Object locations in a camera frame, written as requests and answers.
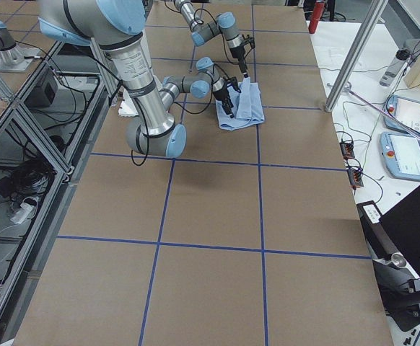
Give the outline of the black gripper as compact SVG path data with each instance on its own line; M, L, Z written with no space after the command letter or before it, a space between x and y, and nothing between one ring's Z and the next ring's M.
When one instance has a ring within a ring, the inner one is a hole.
M222 103L222 109L224 110L225 114L229 115L230 118L234 118L235 116L232 111L233 104L227 88L224 87L214 91L214 97L216 101L220 101Z
M239 45L237 47L230 48L230 53L232 54L232 57L237 60L241 74L244 78L248 78L249 73L245 62L245 48L242 45Z

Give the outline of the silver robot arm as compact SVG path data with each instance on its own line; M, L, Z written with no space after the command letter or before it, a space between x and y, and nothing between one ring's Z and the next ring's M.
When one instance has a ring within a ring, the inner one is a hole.
M255 49L255 38L250 34L242 34L232 12L224 12L215 17L207 9L195 9L191 1L174 0L163 1L165 7L171 12L180 14L187 23L191 38L196 47L220 36L224 55L227 62L237 65L244 78L249 77L247 55Z
M137 116L128 124L126 140L132 151L148 155L179 157L186 144L184 125L168 112L182 93L204 97L209 92L232 114L228 87L235 78L224 78L210 58L202 58L195 76L172 76L158 87L149 56L142 43L146 22L141 1L40 1L40 31L72 45L88 46L96 41L118 72L132 99Z

